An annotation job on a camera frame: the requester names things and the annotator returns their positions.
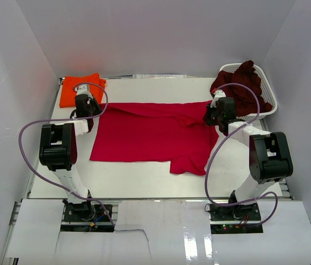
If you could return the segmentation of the bright red t shirt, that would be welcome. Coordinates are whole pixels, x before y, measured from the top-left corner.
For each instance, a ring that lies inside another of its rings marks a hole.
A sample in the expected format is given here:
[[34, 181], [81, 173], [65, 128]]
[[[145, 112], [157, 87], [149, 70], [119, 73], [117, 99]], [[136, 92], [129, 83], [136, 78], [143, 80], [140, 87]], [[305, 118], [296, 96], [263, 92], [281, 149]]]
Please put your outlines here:
[[170, 173], [205, 175], [219, 135], [203, 121], [207, 102], [110, 103], [99, 118], [90, 160], [169, 162]]

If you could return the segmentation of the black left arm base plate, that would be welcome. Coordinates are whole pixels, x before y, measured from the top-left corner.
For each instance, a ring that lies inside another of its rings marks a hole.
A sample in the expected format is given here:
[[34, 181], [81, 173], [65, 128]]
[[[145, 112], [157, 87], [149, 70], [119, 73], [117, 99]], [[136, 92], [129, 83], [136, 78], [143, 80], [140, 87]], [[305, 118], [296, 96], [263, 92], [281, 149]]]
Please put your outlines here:
[[114, 231], [114, 226], [109, 221], [107, 213], [112, 217], [113, 206], [105, 204], [104, 210], [99, 204], [92, 204], [92, 210], [72, 210], [65, 205], [62, 215], [61, 232], [107, 232]]

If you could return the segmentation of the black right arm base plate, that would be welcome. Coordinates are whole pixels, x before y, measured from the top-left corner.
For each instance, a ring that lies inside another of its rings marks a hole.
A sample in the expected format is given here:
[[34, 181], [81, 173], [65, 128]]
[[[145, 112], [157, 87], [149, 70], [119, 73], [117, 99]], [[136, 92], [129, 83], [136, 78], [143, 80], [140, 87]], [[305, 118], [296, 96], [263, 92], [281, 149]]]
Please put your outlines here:
[[257, 203], [218, 207], [207, 203], [212, 235], [262, 234], [261, 214]]

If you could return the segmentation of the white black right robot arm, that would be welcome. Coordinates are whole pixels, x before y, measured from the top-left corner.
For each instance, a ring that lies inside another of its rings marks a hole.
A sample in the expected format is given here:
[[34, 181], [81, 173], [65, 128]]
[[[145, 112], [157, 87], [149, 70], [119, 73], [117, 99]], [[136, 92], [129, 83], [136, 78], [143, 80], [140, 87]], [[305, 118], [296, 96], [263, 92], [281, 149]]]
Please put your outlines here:
[[214, 97], [207, 104], [203, 120], [209, 126], [217, 126], [225, 140], [232, 138], [248, 147], [250, 171], [226, 204], [210, 203], [205, 210], [213, 221], [259, 221], [258, 199], [293, 173], [286, 135], [257, 129], [237, 118], [234, 99], [225, 96]]

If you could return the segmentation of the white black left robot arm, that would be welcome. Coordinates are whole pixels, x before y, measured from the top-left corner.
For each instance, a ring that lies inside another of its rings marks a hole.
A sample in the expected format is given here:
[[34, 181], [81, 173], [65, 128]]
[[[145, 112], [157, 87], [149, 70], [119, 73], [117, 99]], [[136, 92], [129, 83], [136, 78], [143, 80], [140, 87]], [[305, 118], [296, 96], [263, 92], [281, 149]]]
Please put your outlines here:
[[84, 221], [93, 220], [95, 206], [87, 201], [90, 191], [83, 184], [77, 168], [76, 137], [90, 133], [94, 121], [91, 118], [102, 112], [95, 97], [90, 93], [75, 96], [74, 120], [62, 124], [46, 124], [41, 128], [39, 160], [52, 171], [62, 186], [67, 188], [63, 203], [67, 211]]

